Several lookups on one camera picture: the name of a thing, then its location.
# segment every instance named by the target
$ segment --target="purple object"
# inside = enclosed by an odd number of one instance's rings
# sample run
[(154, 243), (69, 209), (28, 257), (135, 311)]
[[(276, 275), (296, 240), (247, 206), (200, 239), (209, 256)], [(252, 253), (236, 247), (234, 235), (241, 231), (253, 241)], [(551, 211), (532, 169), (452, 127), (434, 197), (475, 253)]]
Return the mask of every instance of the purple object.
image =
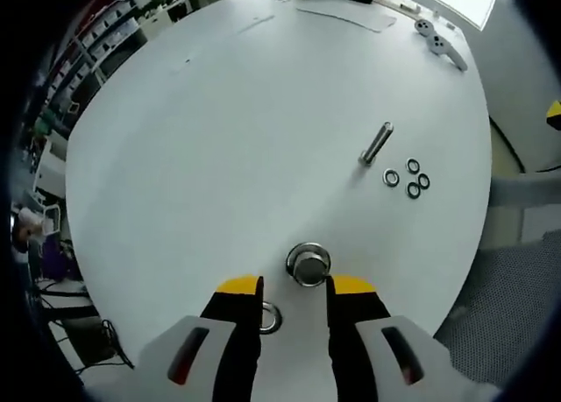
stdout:
[(62, 281), (68, 279), (82, 279), (75, 259), (68, 257), (60, 247), (58, 240), (49, 236), (43, 243), (43, 260), (41, 263), (43, 277)]

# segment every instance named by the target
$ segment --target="table surface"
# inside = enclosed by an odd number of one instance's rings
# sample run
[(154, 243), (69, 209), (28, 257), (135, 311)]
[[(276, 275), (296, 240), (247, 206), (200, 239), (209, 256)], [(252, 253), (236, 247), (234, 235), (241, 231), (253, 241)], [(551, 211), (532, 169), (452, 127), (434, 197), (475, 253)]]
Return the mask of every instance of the table surface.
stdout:
[[(486, 101), (461, 32), (438, 27), (465, 73), (397, 12), (356, 4), (397, 18), (374, 33), (297, 1), (223, 0), (184, 18), (108, 79), (68, 144), (76, 255), (134, 363), (226, 279), (265, 277), (285, 321), (262, 338), (253, 400), (336, 399), (324, 287), (284, 271), (295, 244), (321, 243), (333, 273), (368, 279), (392, 314), (433, 334), (470, 270), (491, 178)], [(362, 169), (386, 121), (394, 134)], [(431, 181), (416, 201), (409, 157)], [(387, 168), (397, 188), (382, 183)]]

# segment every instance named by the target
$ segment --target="white controller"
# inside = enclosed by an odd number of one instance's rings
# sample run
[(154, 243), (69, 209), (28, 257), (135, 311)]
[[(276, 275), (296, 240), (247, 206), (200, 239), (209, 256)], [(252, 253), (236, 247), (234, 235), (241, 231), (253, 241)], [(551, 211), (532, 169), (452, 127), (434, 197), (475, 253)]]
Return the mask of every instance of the white controller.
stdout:
[(458, 53), (450, 42), (439, 34), (432, 34), (427, 37), (427, 45), (429, 50), (434, 54), (446, 54), (452, 62), (456, 64), (460, 71), (467, 71), (467, 63), (464, 58)]
[(467, 63), (465, 63), (464, 58), (447, 39), (435, 31), (435, 27), (430, 21), (426, 19), (415, 21), (415, 29), (427, 38), (427, 46), (431, 52), (437, 55), (447, 55), (460, 71), (467, 71)]
[(424, 37), (429, 37), (435, 32), (435, 26), (426, 19), (419, 19), (415, 22), (415, 29)]

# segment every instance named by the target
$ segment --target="floor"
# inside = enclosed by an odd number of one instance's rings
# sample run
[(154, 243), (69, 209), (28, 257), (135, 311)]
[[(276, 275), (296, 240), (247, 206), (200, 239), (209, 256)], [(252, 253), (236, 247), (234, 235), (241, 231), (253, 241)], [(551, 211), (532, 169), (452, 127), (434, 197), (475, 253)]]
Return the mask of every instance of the floor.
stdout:
[[(498, 131), (491, 126), (493, 147), (492, 173), (496, 177), (515, 177), (520, 173), (512, 155)], [(496, 249), (516, 245), (521, 241), (523, 212), (516, 208), (490, 208), (481, 235), (480, 249)]]

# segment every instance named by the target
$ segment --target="metal cylinder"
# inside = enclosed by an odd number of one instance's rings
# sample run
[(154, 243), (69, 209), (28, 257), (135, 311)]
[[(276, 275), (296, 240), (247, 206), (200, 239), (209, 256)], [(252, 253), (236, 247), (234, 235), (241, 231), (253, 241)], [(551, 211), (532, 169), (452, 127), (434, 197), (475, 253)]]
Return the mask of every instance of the metal cylinder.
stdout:
[(382, 124), (382, 127), (376, 134), (376, 138), (374, 138), (368, 149), (360, 154), (360, 163), (365, 166), (370, 166), (374, 161), (376, 154), (380, 152), (392, 133), (394, 133), (394, 126), (390, 122), (385, 122), (384, 124)]
[(287, 256), (287, 272), (301, 286), (321, 285), (330, 268), (330, 254), (317, 243), (297, 244)]

